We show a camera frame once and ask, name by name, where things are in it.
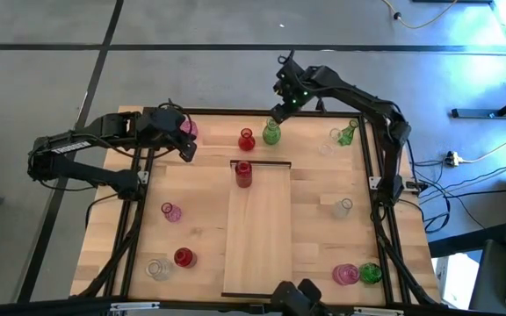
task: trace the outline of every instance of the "red vase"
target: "red vase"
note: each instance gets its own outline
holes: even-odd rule
[[[253,138],[253,132],[249,128],[242,129],[242,137],[237,141],[239,148],[244,151],[250,151],[255,146],[255,139]]]
[[[179,248],[173,260],[179,267],[192,268],[197,263],[197,256],[189,248]]]
[[[249,188],[253,183],[253,167],[250,162],[237,162],[235,165],[235,182],[240,188]]]

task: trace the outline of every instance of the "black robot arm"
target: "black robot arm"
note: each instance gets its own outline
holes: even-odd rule
[[[137,200],[141,197],[141,179],[132,170],[111,171],[71,161],[65,154],[89,147],[112,148],[121,154],[134,148],[166,148],[178,150],[179,156],[190,162],[196,151],[195,137],[181,131],[184,114],[180,107],[170,102],[143,113],[123,112],[106,114],[95,119],[81,130],[55,136],[39,137],[29,153],[28,174],[35,181],[48,181],[60,176],[86,181],[97,185],[109,185],[119,198]]]
[[[282,58],[282,69],[273,89],[282,96],[283,104],[271,110],[277,123],[282,123],[299,111],[312,98],[333,97],[362,112],[378,131],[379,143],[384,149],[384,174],[376,190],[376,198],[385,206],[393,206],[403,191],[399,175],[401,152],[411,127],[399,112],[397,105],[350,85],[337,72],[326,66],[302,69],[294,60],[293,52]]]

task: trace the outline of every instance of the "wooden tabletop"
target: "wooden tabletop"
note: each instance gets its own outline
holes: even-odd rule
[[[120,111],[141,111],[142,107],[122,106]],[[204,302],[267,302],[265,298],[222,297],[228,234],[229,192],[232,179],[230,160],[290,162],[293,282],[311,279],[322,291],[322,301],[332,305],[384,305],[382,283],[361,282],[341,286],[331,278],[337,264],[379,263],[376,239],[370,221],[370,198],[366,184],[365,160],[359,128],[349,146],[332,144],[329,131],[343,129],[350,118],[294,117],[281,125],[282,138],[274,146],[264,144],[266,117],[192,115],[199,136],[192,162],[183,162],[176,153],[154,161],[148,187],[140,239],[134,262],[129,297],[150,300]],[[257,145],[251,152],[237,146],[240,131],[253,131]],[[378,172],[372,129],[366,125],[372,167]],[[332,154],[322,154],[320,145],[329,144]],[[131,159],[112,150],[107,152],[106,169],[130,169]],[[407,157],[401,174],[410,177]],[[112,194],[99,188],[95,198]],[[344,219],[332,215],[333,204],[349,198],[353,207]],[[403,193],[402,198],[418,203]],[[183,216],[170,223],[161,205],[181,207]],[[112,251],[122,202],[109,199],[93,207],[77,264],[71,293],[84,290],[105,265]],[[419,284],[439,300],[430,251],[421,213],[412,205],[395,206],[404,262]],[[155,281],[145,273],[152,259],[173,260],[181,247],[193,250],[198,261],[192,269],[174,267],[166,281]],[[401,301],[398,278],[390,262],[394,300]],[[123,263],[119,266],[114,293],[119,292]]]

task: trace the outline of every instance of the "green glass bottle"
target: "green glass bottle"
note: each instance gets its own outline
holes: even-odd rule
[[[274,145],[280,140],[280,127],[272,118],[267,119],[267,126],[263,130],[263,140],[267,145]]]
[[[375,263],[365,263],[358,270],[360,271],[360,280],[366,284],[376,284],[382,279],[382,270]]]

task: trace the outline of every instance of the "gray floor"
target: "gray floor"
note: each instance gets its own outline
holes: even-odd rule
[[[408,21],[424,21],[445,4],[393,0]],[[113,0],[0,0],[0,42],[100,43]],[[506,121],[456,120],[451,108],[506,104],[506,54],[495,15],[485,4],[457,4],[429,27],[393,24],[380,1],[131,0],[126,1],[115,44],[289,43],[353,45],[474,45],[477,54],[298,52],[304,66],[325,64],[345,81],[395,101],[413,127],[416,160],[448,150],[473,159],[506,140]],[[268,109],[285,52],[110,52],[88,122],[122,104],[153,105],[168,97],[187,107]],[[0,52],[0,303],[15,299],[49,191],[26,174],[33,140],[71,128],[83,101],[97,52]],[[328,101],[331,110],[349,110]],[[100,165],[104,150],[83,151],[80,162]],[[445,169],[442,184],[456,183],[506,165],[506,148],[482,162]],[[437,168],[424,169],[434,176]],[[470,190],[506,184],[506,173]],[[70,183],[69,186],[81,186]],[[66,298],[83,242],[83,216],[94,193],[67,193],[33,299]],[[506,221],[506,195],[465,197],[484,226]],[[440,199],[425,204],[427,217],[443,212]],[[458,202],[436,240],[477,230]]]

